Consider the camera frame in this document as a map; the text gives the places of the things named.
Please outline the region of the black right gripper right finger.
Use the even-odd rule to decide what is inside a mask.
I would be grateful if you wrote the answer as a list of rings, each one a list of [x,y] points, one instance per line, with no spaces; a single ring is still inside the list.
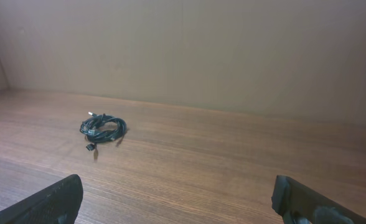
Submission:
[[[366,224],[365,217],[284,175],[276,176],[271,201],[285,224]]]

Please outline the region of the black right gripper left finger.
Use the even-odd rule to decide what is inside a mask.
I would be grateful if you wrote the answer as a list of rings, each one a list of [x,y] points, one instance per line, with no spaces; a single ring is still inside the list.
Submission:
[[[0,224],[74,224],[82,200],[82,181],[72,174],[1,210]]]

